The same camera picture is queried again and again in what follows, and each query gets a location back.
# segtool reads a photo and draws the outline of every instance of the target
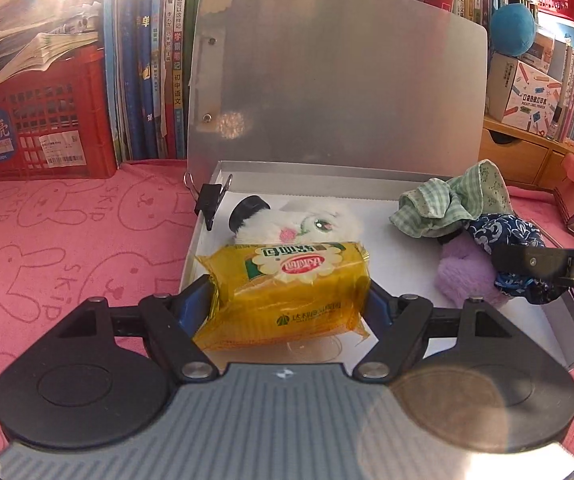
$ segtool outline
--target black binder clip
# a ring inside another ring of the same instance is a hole
[[[231,187],[233,177],[234,176],[230,174],[224,186],[222,186],[222,184],[202,184],[198,197],[196,198],[194,195],[196,207],[193,212],[197,215],[202,211],[207,231],[211,231],[213,228],[213,219],[216,216],[216,211],[218,210],[218,206],[220,205],[220,202],[222,202],[225,193],[229,190],[229,187]]]

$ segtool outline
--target barcode label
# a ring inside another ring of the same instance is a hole
[[[76,162],[84,160],[81,155],[69,155],[69,156],[50,156],[47,159],[47,164],[62,164],[63,162]]]
[[[40,146],[50,168],[86,166],[83,145],[77,130],[42,136]]]

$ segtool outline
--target cardboard box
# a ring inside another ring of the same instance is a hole
[[[503,124],[544,136],[561,87],[559,81],[540,70],[496,53],[487,77],[488,113]]]
[[[551,32],[538,27],[533,44],[522,56],[518,56],[518,59],[530,64],[541,72],[548,72],[552,56],[554,55],[555,42],[556,40]]]

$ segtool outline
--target wooden drawer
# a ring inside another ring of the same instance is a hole
[[[564,155],[562,153],[551,152],[551,155],[549,155],[545,163],[545,168],[542,170],[542,174],[538,179],[538,187],[554,189],[556,184],[562,182],[564,177],[566,177],[562,167],[563,159]]]
[[[489,130],[483,129],[478,158],[492,161],[505,180],[534,184],[547,151],[547,148],[520,139],[509,144],[496,144]]]

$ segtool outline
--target label printer box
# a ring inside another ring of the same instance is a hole
[[[544,136],[561,87],[560,82],[540,70],[495,53],[487,77],[488,113],[503,124]]]

